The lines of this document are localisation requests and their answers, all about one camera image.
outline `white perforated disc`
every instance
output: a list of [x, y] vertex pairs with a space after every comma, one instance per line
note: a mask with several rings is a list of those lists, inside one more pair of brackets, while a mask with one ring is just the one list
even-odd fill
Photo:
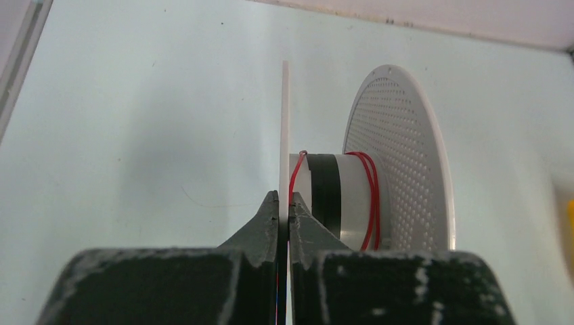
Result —
[[391, 200], [392, 249], [454, 248], [451, 181], [435, 115], [406, 71], [380, 66], [351, 109], [343, 152], [376, 156]]

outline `table surface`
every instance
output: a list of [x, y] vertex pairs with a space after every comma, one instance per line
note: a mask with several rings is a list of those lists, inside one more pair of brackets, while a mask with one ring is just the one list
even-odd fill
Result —
[[33, 323], [79, 250], [216, 246], [248, 221], [278, 186], [282, 60], [292, 152], [340, 152], [365, 76], [410, 71], [457, 249], [520, 324], [574, 324], [552, 193], [574, 171], [569, 57], [239, 0], [54, 1], [0, 146], [0, 324]]

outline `cylindrical spool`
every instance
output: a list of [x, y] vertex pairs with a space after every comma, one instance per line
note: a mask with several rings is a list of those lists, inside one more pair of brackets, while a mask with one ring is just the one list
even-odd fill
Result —
[[[292, 173], [298, 154], [291, 154]], [[390, 205], [387, 179], [379, 168], [376, 157], [380, 192], [379, 248], [390, 244]], [[297, 174], [294, 192], [299, 192], [311, 214], [341, 242], [352, 249], [360, 249], [367, 232], [371, 189], [365, 168], [358, 157], [347, 154], [308, 154]], [[374, 246], [374, 231], [369, 248]]]

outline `black band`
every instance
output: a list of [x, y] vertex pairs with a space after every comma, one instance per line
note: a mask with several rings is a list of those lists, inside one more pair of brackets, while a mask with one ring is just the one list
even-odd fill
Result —
[[308, 154], [311, 172], [311, 214], [340, 238], [340, 177], [333, 154]]

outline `black object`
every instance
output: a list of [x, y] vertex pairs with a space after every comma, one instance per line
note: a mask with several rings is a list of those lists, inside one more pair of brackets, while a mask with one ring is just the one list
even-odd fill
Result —
[[311, 172], [311, 214], [340, 238], [340, 175], [334, 154], [307, 154]]
[[[513, 324], [494, 275], [461, 252], [354, 252], [290, 207], [294, 324]], [[212, 249], [79, 253], [56, 282], [38, 324], [273, 324], [278, 200]], [[278, 324], [285, 317], [278, 317]]]

